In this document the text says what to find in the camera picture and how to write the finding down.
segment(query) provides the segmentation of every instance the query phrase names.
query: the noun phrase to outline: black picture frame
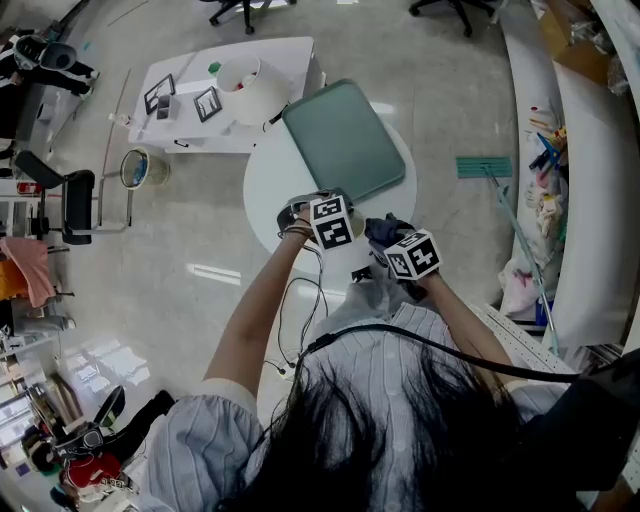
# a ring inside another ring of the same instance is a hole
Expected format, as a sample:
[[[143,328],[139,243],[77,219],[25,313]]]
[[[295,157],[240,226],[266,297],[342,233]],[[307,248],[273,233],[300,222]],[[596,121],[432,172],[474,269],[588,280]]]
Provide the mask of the black picture frame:
[[[156,85],[154,85],[151,89],[144,93],[144,108],[147,111],[147,115],[150,115],[158,108],[158,98],[160,96],[165,96],[167,94],[166,91],[160,92],[161,86],[165,83],[169,84],[169,94],[174,95],[176,93],[176,88],[173,83],[173,75],[169,73],[162,80],[160,80]]]
[[[203,101],[207,99],[209,102],[209,107],[207,107]],[[218,99],[216,90],[213,87],[209,87],[202,94],[193,98],[193,103],[196,107],[196,112],[198,113],[198,117],[200,118],[201,123],[204,123],[208,119],[211,119],[222,110],[222,105],[220,104],[220,100]]]

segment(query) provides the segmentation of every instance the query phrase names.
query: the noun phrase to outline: pink cloth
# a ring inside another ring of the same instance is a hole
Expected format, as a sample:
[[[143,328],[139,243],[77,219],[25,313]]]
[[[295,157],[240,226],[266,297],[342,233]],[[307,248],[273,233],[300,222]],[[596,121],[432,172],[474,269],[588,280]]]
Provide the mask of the pink cloth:
[[[47,244],[30,238],[0,239],[0,250],[13,260],[29,288],[29,301],[34,308],[42,306],[56,291],[49,278]]]

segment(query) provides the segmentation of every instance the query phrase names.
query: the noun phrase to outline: wire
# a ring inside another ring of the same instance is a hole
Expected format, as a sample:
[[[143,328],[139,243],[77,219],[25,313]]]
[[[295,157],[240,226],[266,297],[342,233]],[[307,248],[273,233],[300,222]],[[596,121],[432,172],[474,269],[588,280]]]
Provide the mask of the wire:
[[[579,377],[579,373],[551,373],[551,372],[541,372],[537,370],[531,370],[529,368],[520,368],[518,366],[512,366],[510,364],[502,364],[496,363],[494,361],[489,361],[487,359],[483,359],[481,357],[475,357],[469,354],[465,354],[460,352],[459,350],[455,350],[453,348],[449,348],[440,343],[436,343],[435,341],[431,341],[430,339],[424,338],[419,334],[416,334],[411,331],[407,331],[405,329],[401,329],[400,327],[396,327],[395,325],[388,324],[368,324],[368,325],[354,325],[351,327],[347,327],[346,329],[342,329],[336,333],[325,334],[318,338],[314,343],[307,347],[307,350],[300,356],[298,360],[298,368],[300,367],[300,361],[307,355],[321,348],[324,348],[328,345],[331,345],[335,340],[344,336],[345,334],[349,334],[352,332],[358,331],[385,331],[392,332],[394,334],[399,334],[400,336],[405,336],[406,338],[411,338],[415,341],[419,341],[433,348],[437,348],[438,350],[442,350],[453,357],[457,357],[467,363],[473,364],[475,366],[479,366],[480,368],[485,368],[492,372],[502,373],[504,375],[511,375],[513,377],[520,377],[523,379],[532,379],[532,380],[541,380],[545,382],[565,382],[571,383],[575,382]]]
[[[280,368],[276,363],[274,363],[273,361],[269,361],[268,359],[265,359],[264,361],[262,361],[262,364],[267,363],[270,364],[271,366],[273,366],[276,370],[278,370],[278,373],[280,375],[284,375],[285,371]]]
[[[278,233],[278,236],[280,238],[283,238],[284,235],[286,233],[297,233],[297,234],[301,234],[301,235],[309,235],[309,229],[308,228],[304,228],[302,226],[289,226],[288,228],[283,229],[282,231],[280,231]],[[329,306],[327,304],[327,297],[324,294],[324,290],[322,289],[322,274],[324,271],[324,266],[323,266],[323,262],[322,262],[322,254],[320,254],[320,252],[313,248],[313,247],[309,247],[308,245],[303,245],[302,249],[304,249],[305,251],[309,251],[312,252],[313,254],[316,255],[316,258],[318,259],[318,267],[319,267],[319,271],[318,271],[318,282],[316,283],[315,281],[311,280],[311,279],[307,279],[306,277],[296,277],[294,279],[292,279],[291,281],[289,281],[289,283],[287,284],[287,287],[284,289],[284,294],[282,295],[282,302],[280,303],[280,310],[278,311],[278,335],[277,335],[277,342],[278,342],[278,350],[280,351],[280,354],[282,355],[282,358],[284,359],[285,363],[289,366],[289,368],[295,368],[295,364],[293,364],[292,361],[290,361],[287,356],[284,353],[284,350],[282,348],[282,310],[284,309],[284,303],[287,299],[287,294],[289,293],[289,288],[291,288],[291,285],[293,283],[295,283],[296,281],[306,281],[308,283],[313,284],[314,286],[316,286],[318,288],[318,292],[316,294],[316,301],[313,305],[313,308],[311,309],[311,313],[309,314],[309,316],[307,317],[307,319],[305,320],[303,326],[302,326],[302,330],[300,332],[300,353],[303,352],[304,350],[304,339],[309,331],[309,328],[311,326],[311,322],[313,321],[313,317],[318,309],[318,306],[320,305],[320,298],[322,297],[323,301],[324,301],[324,309],[325,309],[325,317],[329,316]]]

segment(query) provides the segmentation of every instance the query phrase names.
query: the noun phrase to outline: black glove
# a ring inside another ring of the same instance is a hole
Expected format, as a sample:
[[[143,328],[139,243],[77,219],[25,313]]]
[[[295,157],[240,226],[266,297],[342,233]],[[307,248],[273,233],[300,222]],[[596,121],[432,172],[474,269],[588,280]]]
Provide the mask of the black glove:
[[[384,250],[397,244],[402,239],[414,233],[416,229],[403,220],[398,220],[393,213],[387,213],[384,219],[367,219],[364,235],[369,239],[369,246],[373,256],[383,268],[387,268],[387,258]],[[424,288],[418,286],[415,281],[397,281],[404,288],[409,296],[416,302],[420,302],[427,296]]]

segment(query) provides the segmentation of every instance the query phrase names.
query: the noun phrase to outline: round white table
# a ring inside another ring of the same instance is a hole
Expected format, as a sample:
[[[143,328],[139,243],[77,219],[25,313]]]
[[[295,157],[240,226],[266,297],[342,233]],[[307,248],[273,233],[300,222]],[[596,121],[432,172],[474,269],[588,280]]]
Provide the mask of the round white table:
[[[384,126],[404,160],[404,179],[370,198],[355,204],[364,218],[384,218],[391,212],[409,222],[416,206],[416,167],[402,137],[387,123]],[[318,190],[302,155],[282,120],[264,135],[249,157],[244,177],[244,207],[249,223],[267,250],[273,253],[280,243],[278,213],[292,197]],[[323,255],[326,274],[351,274],[373,262],[367,238]],[[301,251],[294,267],[309,274],[318,273],[318,260],[309,251]]]

